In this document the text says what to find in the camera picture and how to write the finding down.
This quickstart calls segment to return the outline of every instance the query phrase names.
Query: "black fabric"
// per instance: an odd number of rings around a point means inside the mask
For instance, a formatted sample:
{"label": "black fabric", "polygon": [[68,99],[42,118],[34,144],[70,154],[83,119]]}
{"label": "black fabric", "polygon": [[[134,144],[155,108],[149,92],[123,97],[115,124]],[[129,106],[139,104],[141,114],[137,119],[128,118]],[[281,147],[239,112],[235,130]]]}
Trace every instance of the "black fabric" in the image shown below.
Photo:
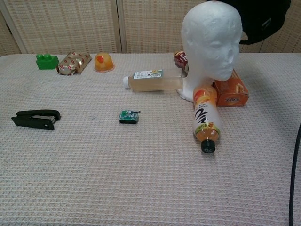
{"label": "black fabric", "polygon": [[243,31],[248,40],[240,44],[254,44],[276,33],[285,21],[291,0],[220,0],[232,5],[241,16]]}

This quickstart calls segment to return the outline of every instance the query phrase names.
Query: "black bottle cap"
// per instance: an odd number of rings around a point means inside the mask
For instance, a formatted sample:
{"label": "black bottle cap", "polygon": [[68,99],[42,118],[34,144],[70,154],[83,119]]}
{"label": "black bottle cap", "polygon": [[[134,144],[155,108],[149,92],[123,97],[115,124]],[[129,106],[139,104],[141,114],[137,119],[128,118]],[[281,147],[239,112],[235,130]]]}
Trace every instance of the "black bottle cap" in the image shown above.
{"label": "black bottle cap", "polygon": [[205,153],[212,153],[215,151],[215,142],[212,140],[204,140],[201,143],[202,151]]}

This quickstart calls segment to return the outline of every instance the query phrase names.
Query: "red can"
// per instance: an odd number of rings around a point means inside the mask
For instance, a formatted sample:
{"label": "red can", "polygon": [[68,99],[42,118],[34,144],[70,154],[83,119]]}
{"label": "red can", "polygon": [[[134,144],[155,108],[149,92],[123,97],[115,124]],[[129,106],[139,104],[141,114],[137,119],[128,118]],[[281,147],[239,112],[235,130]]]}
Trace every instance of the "red can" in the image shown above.
{"label": "red can", "polygon": [[182,68],[186,73],[188,73],[188,61],[184,51],[177,51],[174,53],[175,65]]}

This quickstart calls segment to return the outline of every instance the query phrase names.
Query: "black cable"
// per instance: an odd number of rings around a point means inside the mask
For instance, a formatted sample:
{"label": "black cable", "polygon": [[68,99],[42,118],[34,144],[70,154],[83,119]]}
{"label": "black cable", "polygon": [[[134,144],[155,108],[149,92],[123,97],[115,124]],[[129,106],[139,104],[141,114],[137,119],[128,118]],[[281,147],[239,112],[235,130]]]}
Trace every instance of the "black cable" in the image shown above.
{"label": "black cable", "polygon": [[291,189],[290,189],[290,202],[288,208],[288,225],[293,226],[293,190],[295,186],[295,174],[296,174],[296,165],[297,165],[297,156],[300,144],[301,137],[301,124],[298,130],[298,135],[295,143],[295,151],[293,153],[293,165],[292,165],[292,174],[291,174]]}

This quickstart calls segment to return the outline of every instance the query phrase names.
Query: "stapler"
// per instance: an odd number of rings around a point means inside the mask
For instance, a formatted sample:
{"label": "stapler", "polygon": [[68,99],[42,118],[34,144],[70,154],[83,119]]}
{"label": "stapler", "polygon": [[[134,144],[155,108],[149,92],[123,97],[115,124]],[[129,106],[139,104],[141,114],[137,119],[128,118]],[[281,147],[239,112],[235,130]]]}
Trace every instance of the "stapler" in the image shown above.
{"label": "stapler", "polygon": [[57,110],[32,110],[20,111],[11,119],[17,126],[32,127],[38,129],[54,130],[54,123],[61,119]]}

